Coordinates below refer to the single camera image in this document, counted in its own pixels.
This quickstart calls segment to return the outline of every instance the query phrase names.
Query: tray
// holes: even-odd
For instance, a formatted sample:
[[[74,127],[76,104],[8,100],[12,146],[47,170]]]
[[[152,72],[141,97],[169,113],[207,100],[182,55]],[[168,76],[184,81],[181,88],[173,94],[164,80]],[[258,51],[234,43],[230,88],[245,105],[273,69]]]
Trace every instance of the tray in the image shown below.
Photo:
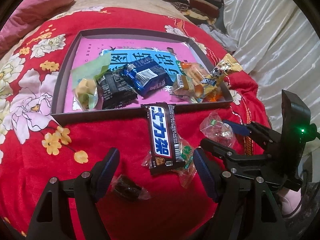
[[[145,112],[140,107],[125,107],[117,109],[95,110],[85,112],[64,113],[66,93],[72,69],[73,61],[82,38],[88,39],[132,39],[132,40],[149,40],[149,41],[165,41],[172,43],[184,42],[188,45],[191,53],[209,72],[213,69],[213,65],[206,55],[201,51],[197,44],[190,38],[178,36],[171,33],[163,33],[150,30],[126,29],[126,28],[104,28],[80,31],[72,42],[58,74],[57,82],[53,92],[51,115],[62,126],[75,122],[92,122],[106,119],[116,119],[144,116]],[[221,84],[223,100],[218,102],[204,102],[199,104],[183,103],[177,104],[176,113],[189,111],[215,109],[227,107],[232,101],[232,96],[225,86]]]

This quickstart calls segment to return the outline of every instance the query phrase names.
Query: silver screw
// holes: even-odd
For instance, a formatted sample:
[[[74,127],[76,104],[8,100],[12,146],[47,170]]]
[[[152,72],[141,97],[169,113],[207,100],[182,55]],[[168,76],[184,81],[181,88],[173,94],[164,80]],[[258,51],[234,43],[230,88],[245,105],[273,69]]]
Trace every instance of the silver screw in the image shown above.
[[[256,181],[259,183],[262,183],[262,182],[264,182],[264,179],[263,179],[263,177],[256,177]]]
[[[222,173],[222,176],[225,177],[225,178],[230,178],[231,177],[231,173],[229,171],[224,171]]]
[[[51,183],[51,184],[54,184],[54,183],[56,183],[57,182],[57,178],[56,177],[52,177],[50,180],[49,180],[49,182]]]
[[[89,177],[89,176],[90,176],[90,172],[88,172],[88,171],[82,172],[82,174],[81,174],[81,177],[84,178],[84,179]]]

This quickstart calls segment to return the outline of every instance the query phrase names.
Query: blue snack package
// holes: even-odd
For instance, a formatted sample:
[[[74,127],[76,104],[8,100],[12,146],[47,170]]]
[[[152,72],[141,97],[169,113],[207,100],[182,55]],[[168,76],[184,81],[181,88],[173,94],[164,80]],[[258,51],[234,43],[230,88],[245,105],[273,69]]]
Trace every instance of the blue snack package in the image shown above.
[[[173,85],[165,69],[150,56],[125,65],[122,77],[143,97],[149,91]]]

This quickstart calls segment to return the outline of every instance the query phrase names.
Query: white curtain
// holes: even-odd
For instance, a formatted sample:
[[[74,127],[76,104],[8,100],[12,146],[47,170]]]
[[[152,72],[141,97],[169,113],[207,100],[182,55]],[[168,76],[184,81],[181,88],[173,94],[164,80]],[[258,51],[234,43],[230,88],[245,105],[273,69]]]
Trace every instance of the white curtain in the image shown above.
[[[224,0],[234,57],[258,83],[258,98],[281,132],[281,89],[297,94],[320,131],[320,39],[292,0]],[[308,152],[320,147],[315,140]]]

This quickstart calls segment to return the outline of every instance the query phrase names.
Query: floral blanket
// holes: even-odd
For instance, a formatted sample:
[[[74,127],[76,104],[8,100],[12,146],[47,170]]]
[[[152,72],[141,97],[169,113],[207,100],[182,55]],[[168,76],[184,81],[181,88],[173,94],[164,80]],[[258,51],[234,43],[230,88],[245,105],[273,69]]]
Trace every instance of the floral blanket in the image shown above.
[[[192,38],[216,64],[225,50],[197,26],[183,20],[133,9],[92,7],[63,13],[45,22],[0,66],[0,215],[22,235],[48,180],[78,176],[100,161],[110,147],[120,150],[116,175],[125,174],[145,187],[152,198],[126,202],[107,192],[98,210],[112,239],[178,239],[210,217],[216,204],[196,175],[188,189],[175,173],[151,177],[141,162],[150,149],[147,120],[133,118],[59,126],[50,116],[52,94],[61,63],[80,30],[137,28]],[[225,79],[233,103],[219,109],[222,119],[268,126],[264,106],[256,98],[257,84],[245,73]],[[176,114],[178,133],[197,147],[199,130],[210,111]],[[248,138],[237,138],[234,149],[260,154]],[[71,215],[77,239],[84,239],[74,200]]]

